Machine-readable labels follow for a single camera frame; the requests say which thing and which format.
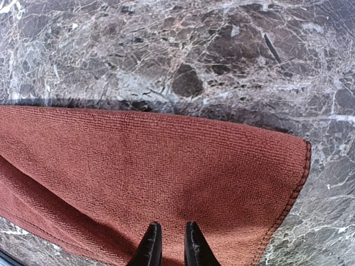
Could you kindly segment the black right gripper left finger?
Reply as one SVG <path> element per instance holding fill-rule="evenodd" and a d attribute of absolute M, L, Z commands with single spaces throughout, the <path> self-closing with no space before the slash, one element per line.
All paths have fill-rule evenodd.
<path fill-rule="evenodd" d="M 153 222 L 148 226 L 127 266 L 161 266 L 162 251 L 161 225 L 158 222 Z"/>

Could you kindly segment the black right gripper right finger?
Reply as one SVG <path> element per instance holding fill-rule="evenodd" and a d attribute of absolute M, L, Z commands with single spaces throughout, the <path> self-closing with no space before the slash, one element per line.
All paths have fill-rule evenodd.
<path fill-rule="evenodd" d="M 187 266 L 220 266 L 196 222 L 187 222 L 184 240 L 184 263 Z"/>

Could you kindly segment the brown towel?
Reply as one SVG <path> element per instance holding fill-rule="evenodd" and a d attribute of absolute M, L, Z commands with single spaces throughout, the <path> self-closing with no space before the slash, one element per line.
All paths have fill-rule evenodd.
<path fill-rule="evenodd" d="M 310 172 L 311 144 L 189 116 L 1 107 L 1 216 L 65 250 L 126 265 L 147 226 L 183 265 L 195 221 L 222 265 L 257 265 Z"/>

